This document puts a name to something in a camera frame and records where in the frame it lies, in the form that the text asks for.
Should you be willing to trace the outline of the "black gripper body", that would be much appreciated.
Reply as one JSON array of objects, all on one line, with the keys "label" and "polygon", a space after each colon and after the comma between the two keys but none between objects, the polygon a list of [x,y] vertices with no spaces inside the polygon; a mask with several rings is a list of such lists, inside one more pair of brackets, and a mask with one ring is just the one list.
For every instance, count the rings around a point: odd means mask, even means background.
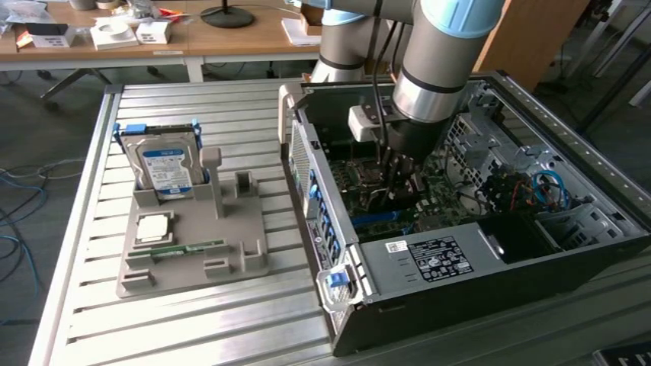
[{"label": "black gripper body", "polygon": [[389,148],[393,153],[423,163],[434,152],[442,135],[450,128],[451,118],[423,123],[406,119],[389,124]]}]

